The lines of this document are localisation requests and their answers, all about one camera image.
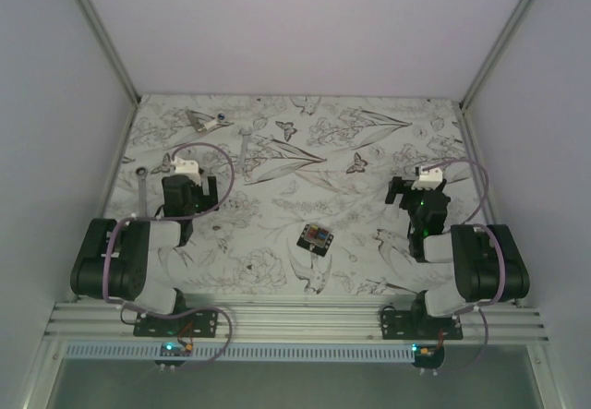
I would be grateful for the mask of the black fuse box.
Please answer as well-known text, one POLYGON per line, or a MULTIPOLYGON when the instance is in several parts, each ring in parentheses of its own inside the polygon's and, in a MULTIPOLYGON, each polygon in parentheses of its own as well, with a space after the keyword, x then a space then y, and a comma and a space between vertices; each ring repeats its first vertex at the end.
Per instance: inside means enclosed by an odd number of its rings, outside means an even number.
POLYGON ((317 224, 306 224, 296 245, 319 257, 325 257, 332 245, 334 235, 317 224))

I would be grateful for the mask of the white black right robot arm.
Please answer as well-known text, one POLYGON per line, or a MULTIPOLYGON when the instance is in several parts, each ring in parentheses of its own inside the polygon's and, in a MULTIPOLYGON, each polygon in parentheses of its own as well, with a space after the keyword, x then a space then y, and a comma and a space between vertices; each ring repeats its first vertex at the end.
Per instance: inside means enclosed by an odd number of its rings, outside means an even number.
POLYGON ((475 307, 520 300, 530 291, 530 276, 510 228, 505 224, 455 224, 444 230, 451 198, 446 180, 404 179, 395 176, 385 199, 409 216, 408 254, 423 264, 452 267, 452 278, 417 295, 419 310, 409 317, 411 332, 432 338, 442 318, 452 318, 475 307))

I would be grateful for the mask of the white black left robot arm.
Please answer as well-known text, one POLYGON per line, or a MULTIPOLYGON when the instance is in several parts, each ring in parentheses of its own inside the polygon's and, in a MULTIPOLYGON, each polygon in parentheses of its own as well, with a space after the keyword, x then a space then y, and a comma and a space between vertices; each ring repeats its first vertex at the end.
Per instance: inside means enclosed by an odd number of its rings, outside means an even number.
POLYGON ((177 290, 156 277, 163 274, 163 256, 188 243, 191 217, 217 206, 218 188, 214 176, 203 186, 182 174, 166 176, 162 185, 163 217, 90 222, 69 283, 75 295, 156 313, 157 328, 175 337, 187 329, 189 315, 176 305, 177 290))

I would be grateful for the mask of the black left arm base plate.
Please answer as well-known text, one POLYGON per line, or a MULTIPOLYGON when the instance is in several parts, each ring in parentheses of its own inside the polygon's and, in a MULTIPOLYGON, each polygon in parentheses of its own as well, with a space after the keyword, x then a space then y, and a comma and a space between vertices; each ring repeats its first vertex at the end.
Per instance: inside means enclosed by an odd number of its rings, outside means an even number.
POLYGON ((138 318, 133 335, 147 338, 214 338, 219 313, 205 310, 181 319, 138 318))

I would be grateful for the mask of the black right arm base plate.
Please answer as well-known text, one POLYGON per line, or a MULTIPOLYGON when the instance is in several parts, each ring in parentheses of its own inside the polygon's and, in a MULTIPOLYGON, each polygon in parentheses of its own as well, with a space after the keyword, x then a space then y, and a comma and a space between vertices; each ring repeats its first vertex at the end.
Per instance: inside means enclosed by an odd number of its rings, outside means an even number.
POLYGON ((464 338, 462 328, 457 327, 452 318, 433 318, 411 310, 385 307, 379 313, 379 321, 382 339, 387 341, 435 341, 441 335, 444 341, 464 338))

